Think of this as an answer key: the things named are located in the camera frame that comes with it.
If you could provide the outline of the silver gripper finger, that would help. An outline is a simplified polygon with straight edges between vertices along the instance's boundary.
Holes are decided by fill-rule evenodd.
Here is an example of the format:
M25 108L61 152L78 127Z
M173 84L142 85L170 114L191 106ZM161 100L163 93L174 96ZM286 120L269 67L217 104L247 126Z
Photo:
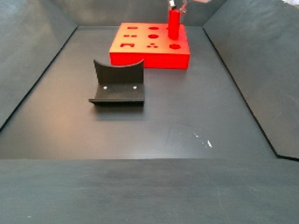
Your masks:
M182 7L179 9L181 13L186 13L187 3L189 3L189 0L182 0Z
M174 0L169 0L169 8L170 8L170 10L175 9L175 1Z

